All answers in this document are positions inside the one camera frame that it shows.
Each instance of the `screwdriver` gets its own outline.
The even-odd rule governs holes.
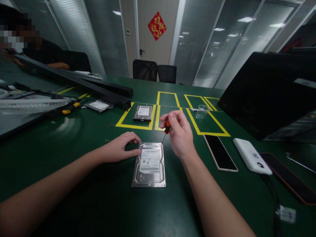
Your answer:
[[[73,112],[76,108],[80,107],[81,104],[84,100],[80,101],[80,102],[75,102],[72,105],[67,106],[66,108],[63,109],[62,113],[63,114],[70,114],[71,112]]]
[[[164,143],[164,140],[165,140],[165,138],[166,138],[166,135],[170,132],[170,129],[171,129],[171,126],[170,126],[170,123],[169,123],[169,120],[167,120],[167,122],[166,122],[166,129],[165,129],[165,136],[164,136],[164,139],[162,140],[162,143],[161,144],[163,144]]]

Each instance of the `yellow tape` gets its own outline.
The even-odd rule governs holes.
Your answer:
[[[155,117],[155,111],[156,111],[156,105],[153,105],[152,107],[152,115],[151,115],[151,122],[149,123],[148,127],[145,126],[136,126],[136,125],[128,125],[128,124],[122,124],[124,121],[125,117],[127,116],[128,112],[131,110],[133,107],[134,102],[131,103],[131,107],[129,108],[128,111],[125,111],[118,123],[115,125],[116,127],[124,127],[124,128],[134,128],[134,129],[144,129],[144,130],[152,130],[152,125],[154,123],[154,117]]]
[[[159,118],[160,118],[160,105],[157,105],[157,115],[155,122],[155,130],[164,131],[165,129],[159,127]]]
[[[158,95],[157,95],[157,115],[156,115],[156,122],[155,122],[155,130],[158,130],[158,131],[164,131],[165,129],[162,129],[159,127],[159,118],[160,118],[160,105],[159,105],[159,100],[160,100],[160,93],[165,93],[165,94],[173,94],[174,97],[175,97],[175,101],[177,103],[177,107],[183,111],[183,109],[180,107],[180,103],[179,103],[179,100],[178,100],[178,96],[176,93],[171,93],[171,92],[159,92],[158,91]]]
[[[78,99],[82,99],[83,97],[85,97],[88,93],[83,94],[82,96],[79,96]]]
[[[67,91],[70,91],[70,90],[72,90],[72,89],[74,89],[74,87],[70,87],[70,88],[68,88],[68,89],[66,89],[66,90],[64,90],[64,91],[58,92],[57,94],[62,94],[62,93],[65,93],[65,92],[67,92]]]
[[[197,131],[198,135],[211,135],[211,136],[220,136],[220,137],[230,137],[230,134],[223,128],[223,126],[217,121],[217,119],[211,114],[211,112],[208,112],[209,115],[212,117],[212,119],[217,123],[217,125],[222,129],[224,133],[208,133],[208,132],[201,132],[190,112],[190,109],[187,108],[187,112],[189,114],[189,117],[193,123],[193,126],[195,130]]]
[[[215,108],[215,106],[214,106],[208,99],[218,99],[218,100],[220,100],[219,98],[205,97],[205,96],[204,96],[204,99],[210,104],[210,106],[213,107],[214,111],[217,111],[217,109]]]
[[[201,98],[201,100],[203,100],[204,104],[206,104],[206,106],[209,107],[211,111],[213,111],[213,108],[210,107],[210,105],[205,101],[205,99],[203,99],[202,96],[199,96],[199,95],[184,95],[184,97],[186,98],[186,100],[187,100],[187,102],[188,102],[188,104],[189,104],[191,109],[193,109],[193,106],[191,105],[191,102],[189,101],[188,96]]]
[[[180,107],[180,104],[179,104],[179,100],[178,100],[177,94],[176,94],[176,93],[171,93],[171,92],[158,92],[156,105],[159,105],[160,93],[173,94],[173,95],[174,95],[174,97],[175,97],[175,101],[176,101],[176,103],[177,103],[177,107]]]

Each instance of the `person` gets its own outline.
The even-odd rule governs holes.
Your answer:
[[[0,22],[5,30],[12,31],[12,36],[20,37],[27,47],[23,48],[23,54],[47,66],[70,70],[69,63],[66,63],[64,51],[53,42],[39,36],[31,20],[26,19],[24,14],[18,10],[0,4]],[[25,67],[18,59],[7,54],[19,66]]]
[[[163,115],[161,128],[165,127],[167,120],[171,125],[171,145],[189,180],[205,236],[255,236],[199,158],[184,113],[172,111]],[[98,165],[140,154],[138,149],[124,150],[129,142],[140,143],[141,139],[134,132],[126,132],[3,201],[0,204],[0,236],[31,235],[58,203]]]

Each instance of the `black shirt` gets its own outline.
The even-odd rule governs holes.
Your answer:
[[[41,63],[66,63],[64,62],[64,50],[58,45],[42,38],[42,46],[40,50],[36,49],[35,43],[28,43],[27,48],[23,48],[23,53]]]

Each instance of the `green workbench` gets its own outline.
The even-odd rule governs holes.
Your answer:
[[[157,128],[157,112],[163,115],[179,109],[179,106],[191,124],[199,156],[257,236],[273,236],[275,205],[260,176],[245,166],[233,138],[249,140],[259,152],[274,154],[316,190],[315,175],[285,157],[286,151],[295,150],[305,152],[312,159],[315,146],[255,140],[217,107],[216,98],[221,97],[223,90],[111,76],[105,80],[133,88],[131,101],[134,104],[129,112],[116,107],[103,114],[88,108],[78,109],[67,116],[48,119],[2,143],[0,201],[104,145],[106,139],[112,140],[126,131],[134,131],[143,142],[162,142],[164,133]],[[21,79],[19,82],[46,91],[67,85],[66,82],[62,85],[45,78],[27,82]],[[84,93],[75,88],[64,92],[75,96]],[[203,120],[195,119],[195,112],[188,112],[187,108],[197,108],[205,102],[212,104],[209,106],[213,111]],[[132,120],[137,105],[144,103],[155,107],[152,123]],[[239,172],[218,170],[198,133],[218,134]],[[164,142],[164,156],[165,188],[131,188],[135,157],[115,164],[103,164],[62,201],[34,236],[203,236],[193,194],[183,166],[171,148],[169,136]],[[297,211],[295,224],[282,223],[284,236],[315,233],[316,207],[299,203],[274,177],[272,180],[281,204]]]

